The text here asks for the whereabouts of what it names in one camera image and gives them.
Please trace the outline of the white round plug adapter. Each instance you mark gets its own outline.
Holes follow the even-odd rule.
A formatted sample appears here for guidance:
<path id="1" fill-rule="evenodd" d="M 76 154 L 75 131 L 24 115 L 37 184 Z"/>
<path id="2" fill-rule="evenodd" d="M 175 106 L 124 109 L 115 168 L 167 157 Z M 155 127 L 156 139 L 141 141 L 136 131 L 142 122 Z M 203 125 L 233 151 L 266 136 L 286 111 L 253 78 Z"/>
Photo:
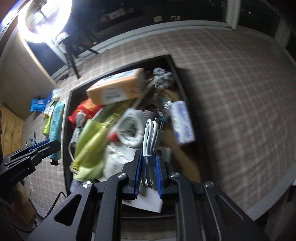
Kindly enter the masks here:
<path id="1" fill-rule="evenodd" d="M 136 149 L 144 140 L 147 120 L 152 120 L 154 117 L 155 114 L 152 111 L 128 108 L 111 128 L 108 139 Z"/>

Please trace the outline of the white blue small box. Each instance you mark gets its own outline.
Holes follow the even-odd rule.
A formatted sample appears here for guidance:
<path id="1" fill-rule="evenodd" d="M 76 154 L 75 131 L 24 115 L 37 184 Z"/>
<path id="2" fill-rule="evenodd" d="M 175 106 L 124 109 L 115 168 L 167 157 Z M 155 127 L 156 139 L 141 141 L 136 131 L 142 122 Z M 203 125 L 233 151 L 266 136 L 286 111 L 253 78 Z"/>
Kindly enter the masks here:
<path id="1" fill-rule="evenodd" d="M 179 145 L 187 145 L 194 142 L 195 133 L 187 104 L 183 100 L 175 101 L 171 104 L 171 123 L 176 141 Z"/>

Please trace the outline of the orange white carton box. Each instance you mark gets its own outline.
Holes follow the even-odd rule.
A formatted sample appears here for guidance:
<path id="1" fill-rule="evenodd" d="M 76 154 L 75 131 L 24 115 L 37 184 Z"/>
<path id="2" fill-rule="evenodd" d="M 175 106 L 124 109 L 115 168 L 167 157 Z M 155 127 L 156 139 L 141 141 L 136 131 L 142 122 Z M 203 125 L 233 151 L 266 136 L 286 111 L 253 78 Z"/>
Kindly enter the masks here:
<path id="1" fill-rule="evenodd" d="M 100 79 L 86 93 L 96 105 L 142 97 L 147 85 L 145 71 L 136 68 Z"/>

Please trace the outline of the green bottle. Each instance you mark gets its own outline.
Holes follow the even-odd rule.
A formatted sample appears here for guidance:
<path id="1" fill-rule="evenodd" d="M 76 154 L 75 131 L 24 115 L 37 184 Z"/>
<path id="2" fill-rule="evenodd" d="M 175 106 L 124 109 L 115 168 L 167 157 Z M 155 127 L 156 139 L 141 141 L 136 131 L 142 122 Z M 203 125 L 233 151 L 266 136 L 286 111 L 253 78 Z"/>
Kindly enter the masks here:
<path id="1" fill-rule="evenodd" d="M 45 117 L 44 118 L 44 128 L 43 128 L 43 135 L 48 136 L 50 132 L 50 126 L 51 126 L 51 117 Z"/>

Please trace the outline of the teal tube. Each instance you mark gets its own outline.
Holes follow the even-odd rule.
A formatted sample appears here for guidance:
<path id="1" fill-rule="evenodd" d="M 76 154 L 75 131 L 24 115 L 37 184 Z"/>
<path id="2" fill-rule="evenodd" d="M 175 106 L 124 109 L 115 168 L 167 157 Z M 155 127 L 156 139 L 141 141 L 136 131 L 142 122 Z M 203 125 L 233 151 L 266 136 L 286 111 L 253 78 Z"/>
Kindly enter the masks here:
<path id="1" fill-rule="evenodd" d="M 49 158 L 51 159 L 51 165 L 58 166 L 59 160 L 61 158 L 61 131 L 62 131 L 62 123 L 63 123 L 63 114 L 65 108 L 65 101 L 59 101 L 54 107 L 51 116 L 51 125 L 49 132 L 50 142 L 57 141 L 59 144 L 59 149 L 51 154 Z"/>

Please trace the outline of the blue plastic package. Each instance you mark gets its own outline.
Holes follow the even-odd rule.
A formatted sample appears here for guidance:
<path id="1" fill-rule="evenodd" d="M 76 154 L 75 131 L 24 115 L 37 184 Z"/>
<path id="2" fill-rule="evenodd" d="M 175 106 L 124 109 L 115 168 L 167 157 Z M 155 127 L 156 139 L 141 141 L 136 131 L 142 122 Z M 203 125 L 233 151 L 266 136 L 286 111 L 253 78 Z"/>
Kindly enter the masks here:
<path id="1" fill-rule="evenodd" d="M 32 99 L 30 112 L 34 112 L 34 111 L 43 112 L 50 101 L 51 101 L 51 97 L 48 97 L 46 99 Z"/>

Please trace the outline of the red snack bag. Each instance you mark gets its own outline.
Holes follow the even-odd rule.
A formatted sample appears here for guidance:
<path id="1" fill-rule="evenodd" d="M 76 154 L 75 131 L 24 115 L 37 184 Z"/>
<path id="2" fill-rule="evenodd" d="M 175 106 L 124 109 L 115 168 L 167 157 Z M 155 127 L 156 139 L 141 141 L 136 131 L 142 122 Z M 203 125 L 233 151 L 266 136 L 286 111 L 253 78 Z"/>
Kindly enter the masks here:
<path id="1" fill-rule="evenodd" d="M 93 116 L 102 108 L 101 105 L 96 105 L 93 103 L 90 97 L 85 101 L 81 102 L 76 109 L 69 115 L 68 120 L 72 125 L 75 124 L 75 117 L 80 112 L 83 111 L 86 114 L 86 120 L 92 119 Z"/>

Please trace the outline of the wooden board panel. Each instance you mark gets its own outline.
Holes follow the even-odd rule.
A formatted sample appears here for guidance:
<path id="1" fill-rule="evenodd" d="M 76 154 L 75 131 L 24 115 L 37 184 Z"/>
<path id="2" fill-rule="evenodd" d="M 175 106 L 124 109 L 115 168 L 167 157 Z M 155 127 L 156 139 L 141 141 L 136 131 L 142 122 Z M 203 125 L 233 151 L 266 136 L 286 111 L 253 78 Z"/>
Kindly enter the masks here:
<path id="1" fill-rule="evenodd" d="M 57 87 L 28 44 L 16 34 L 1 67 L 1 103 L 26 120 L 31 114 L 31 100 L 47 98 Z"/>

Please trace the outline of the white flower-head brush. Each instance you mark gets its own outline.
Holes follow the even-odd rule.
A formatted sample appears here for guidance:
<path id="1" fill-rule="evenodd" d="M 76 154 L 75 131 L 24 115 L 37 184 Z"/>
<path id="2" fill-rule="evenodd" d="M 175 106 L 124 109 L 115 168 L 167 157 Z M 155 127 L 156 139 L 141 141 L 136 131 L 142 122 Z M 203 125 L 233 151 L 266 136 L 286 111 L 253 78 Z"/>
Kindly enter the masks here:
<path id="1" fill-rule="evenodd" d="M 157 87 L 159 89 L 169 89 L 173 86 L 175 82 L 175 78 L 173 73 L 167 72 L 163 68 L 155 68 L 153 70 L 154 78 L 147 84 L 144 88 L 141 97 L 139 97 L 132 105 L 133 109 L 137 109 L 144 98 L 149 94 L 153 87 Z"/>

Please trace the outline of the black tripod stand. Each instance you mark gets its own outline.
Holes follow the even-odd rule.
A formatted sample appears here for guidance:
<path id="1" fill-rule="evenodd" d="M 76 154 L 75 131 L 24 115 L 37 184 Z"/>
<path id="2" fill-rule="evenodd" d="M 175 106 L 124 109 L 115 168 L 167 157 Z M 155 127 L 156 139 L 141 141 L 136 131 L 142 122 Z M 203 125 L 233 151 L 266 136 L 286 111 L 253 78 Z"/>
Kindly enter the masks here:
<path id="1" fill-rule="evenodd" d="M 76 66 L 76 59 L 79 59 L 79 55 L 89 51 L 92 54 L 99 55 L 99 53 L 95 50 L 93 50 L 91 47 L 88 47 L 84 44 L 73 44 L 69 41 L 63 41 L 66 49 L 66 59 L 68 61 L 69 67 L 71 67 L 74 70 L 74 73 L 77 77 L 77 79 L 80 79 L 81 76 L 79 74 L 78 68 Z"/>

